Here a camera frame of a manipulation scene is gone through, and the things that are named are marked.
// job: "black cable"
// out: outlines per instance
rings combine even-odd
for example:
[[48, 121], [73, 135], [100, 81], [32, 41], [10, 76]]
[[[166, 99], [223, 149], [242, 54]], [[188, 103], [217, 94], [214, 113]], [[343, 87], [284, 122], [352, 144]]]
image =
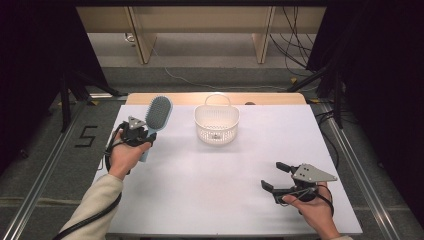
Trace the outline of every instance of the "black cable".
[[318, 128], [321, 131], [321, 134], [325, 137], [325, 139], [327, 139], [328, 143], [331, 145], [331, 147], [334, 150], [334, 153], [336, 154], [336, 160], [335, 160], [334, 166], [335, 166], [336, 169], [338, 169], [339, 168], [339, 162], [340, 162], [339, 152], [337, 151], [336, 146], [330, 140], [328, 135], [321, 129], [321, 124], [333, 117], [333, 110], [326, 112], [326, 113], [320, 113], [320, 114], [315, 115], [315, 117], [319, 117], [319, 116], [321, 116], [321, 119], [318, 121]]
[[112, 152], [112, 148], [116, 146], [116, 145], [115, 146], [113, 145], [113, 143], [115, 142], [115, 137], [118, 134], [119, 130], [122, 129], [124, 126], [125, 126], [125, 122], [119, 124], [119, 126], [116, 127], [115, 131], [112, 134], [112, 137], [109, 140], [109, 144], [107, 145], [107, 148], [105, 150], [105, 165], [108, 172], [110, 169], [110, 162], [109, 162], [110, 154]]
[[285, 56], [284, 58], [284, 62], [286, 64], [286, 68], [287, 70], [292, 73], [293, 75], [297, 75], [297, 76], [301, 76], [301, 77], [309, 77], [309, 75], [304, 75], [304, 74], [300, 74], [300, 73], [295, 73], [293, 72], [287, 65], [287, 58], [289, 58], [290, 60], [292, 60], [293, 62], [297, 63], [298, 65], [300, 65], [303, 68], [306, 68], [305, 65], [303, 65], [301, 62], [297, 61], [293, 56], [291, 56], [289, 53], [287, 53], [272, 37], [272, 35], [269, 35], [271, 37], [271, 40], [274, 42], [274, 45], [277, 47], [277, 49]]
[[[299, 7], [297, 7], [297, 6], [294, 6], [294, 7], [293, 7], [293, 15], [294, 15], [294, 23], [293, 23], [293, 26], [292, 26], [291, 21], [290, 21], [290, 19], [289, 19], [288, 15], [287, 15], [287, 13], [286, 13], [285, 8], [283, 7], [282, 9], [283, 9], [284, 15], [285, 15], [285, 17], [286, 17], [286, 19], [287, 19], [287, 22], [289, 23], [290, 29], [291, 29], [291, 31], [292, 31], [292, 35], [290, 36], [290, 42], [291, 42], [292, 37], [293, 37], [293, 36], [295, 36], [295, 38], [296, 38], [296, 40], [297, 40], [298, 45], [299, 45], [299, 46], [302, 46], [302, 48], [303, 48], [303, 45], [302, 45], [301, 41], [299, 40], [299, 36], [297, 35], [297, 14], [298, 14], [298, 12], [299, 12]], [[302, 56], [303, 61], [305, 62], [305, 64], [307, 64], [307, 61], [305, 60], [305, 57], [303, 56], [303, 53], [302, 53], [302, 50], [301, 50], [301, 48], [300, 48], [300, 47], [299, 47], [299, 52], [300, 52], [300, 55]]]
[[334, 206], [333, 206], [333, 194], [331, 194], [331, 191], [328, 187], [321, 185], [321, 184], [317, 184], [318, 187], [323, 187], [325, 189], [327, 189], [327, 191], [330, 193], [330, 200], [328, 200], [327, 198], [325, 198], [324, 196], [322, 196], [319, 193], [315, 193], [317, 195], [317, 197], [321, 198], [325, 203], [328, 204], [328, 206], [330, 206], [331, 209], [331, 216], [334, 216]]
[[289, 42], [289, 40], [287, 40], [287, 39], [283, 36], [283, 34], [281, 34], [281, 33], [280, 33], [280, 37], [281, 37], [281, 38], [282, 38], [285, 42], [287, 42], [288, 44], [292, 45], [293, 47], [300, 47], [300, 48], [302, 48], [302, 49], [305, 49], [305, 50], [308, 50], [308, 51], [312, 51], [312, 49], [310, 49], [310, 48], [303, 47], [303, 46], [299, 46], [299, 45], [297, 45], [297, 44], [294, 44], [294, 43], [292, 43], [292, 42]]
[[309, 37], [309, 34], [305, 33], [306, 37], [308, 37], [309, 41], [311, 42], [312, 46], [314, 45], [314, 41], [312, 41], [311, 37]]
[[121, 201], [121, 197], [122, 197], [122, 193], [119, 193], [118, 197], [115, 199], [115, 201], [109, 205], [109, 207], [105, 208], [104, 210], [102, 210], [101, 212], [79, 222], [74, 224], [73, 226], [63, 230], [62, 232], [60, 232], [58, 235], [56, 235], [53, 240], [59, 240], [62, 239], [66, 236], [68, 236], [69, 234], [75, 232], [76, 230], [104, 217], [106, 214], [110, 213], [116, 206], [118, 206], [119, 202]]
[[297, 59], [295, 59], [292, 55], [290, 55], [286, 50], [283, 49], [283, 47], [281, 47], [275, 40], [274, 37], [270, 34], [269, 35], [271, 37], [271, 40], [274, 42], [274, 45], [277, 47], [277, 49], [284, 54], [284, 56], [288, 57], [290, 60], [292, 60], [293, 62], [297, 63], [298, 65], [300, 65], [303, 68], [306, 68], [306, 65], [304, 65], [303, 63], [299, 62]]

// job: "sleeve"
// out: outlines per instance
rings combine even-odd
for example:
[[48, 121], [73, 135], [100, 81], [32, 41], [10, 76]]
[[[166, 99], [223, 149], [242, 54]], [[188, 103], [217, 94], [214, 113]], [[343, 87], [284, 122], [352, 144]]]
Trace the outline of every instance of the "sleeve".
[[353, 238], [351, 238], [349, 236], [343, 236], [343, 237], [338, 237], [338, 238], [332, 238], [330, 240], [353, 240]]
[[[116, 200], [122, 190], [121, 179], [109, 174], [100, 177], [84, 194], [81, 204], [60, 231], [101, 212]], [[63, 239], [104, 239], [117, 210], [117, 208], [113, 209], [104, 217], [76, 230]]]

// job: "white tabletop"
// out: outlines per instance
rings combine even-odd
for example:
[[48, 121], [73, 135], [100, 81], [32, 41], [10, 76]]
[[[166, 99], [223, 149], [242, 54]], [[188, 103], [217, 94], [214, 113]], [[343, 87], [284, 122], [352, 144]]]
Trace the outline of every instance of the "white tabletop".
[[[240, 105], [235, 140], [207, 145], [196, 136], [196, 106], [174, 105], [147, 162], [125, 178], [110, 233], [144, 236], [259, 237], [314, 233], [298, 211], [275, 204], [261, 180], [276, 188], [294, 185], [275, 162], [309, 163], [338, 177], [308, 105]], [[148, 106], [125, 105], [115, 126], [128, 116], [144, 119]], [[95, 179], [105, 174], [98, 171]], [[345, 234], [361, 227], [340, 180], [329, 182], [334, 220]]]

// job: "black wall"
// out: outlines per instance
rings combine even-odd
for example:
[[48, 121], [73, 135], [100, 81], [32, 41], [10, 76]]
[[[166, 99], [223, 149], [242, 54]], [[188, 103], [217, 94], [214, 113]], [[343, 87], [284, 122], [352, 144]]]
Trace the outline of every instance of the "black wall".
[[424, 15], [386, 1], [349, 66], [346, 95], [374, 150], [424, 226]]
[[76, 70], [106, 80], [72, 6], [3, 1], [0, 33], [1, 174], [46, 116], [64, 74]]

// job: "human arm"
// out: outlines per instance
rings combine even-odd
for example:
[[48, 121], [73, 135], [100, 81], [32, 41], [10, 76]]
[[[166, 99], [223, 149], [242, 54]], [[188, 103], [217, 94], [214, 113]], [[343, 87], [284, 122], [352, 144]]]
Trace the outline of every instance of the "human arm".
[[[331, 200], [331, 194], [327, 189], [327, 183], [320, 182], [318, 186], [319, 194]], [[302, 202], [293, 195], [286, 195], [283, 197], [283, 200], [302, 213], [305, 221], [318, 233], [322, 240], [351, 239], [350, 237], [342, 237], [340, 235], [334, 224], [331, 208], [324, 200], [317, 197], [312, 201]]]
[[[62, 227], [61, 232], [109, 207], [123, 190], [123, 180], [133, 167], [138, 163], [143, 152], [152, 146], [151, 142], [131, 147], [119, 144], [113, 148], [110, 156], [109, 173], [100, 177], [84, 194], [81, 204], [75, 210], [71, 219]], [[109, 229], [110, 222], [117, 208], [96, 221], [79, 228], [63, 239], [104, 239]]]

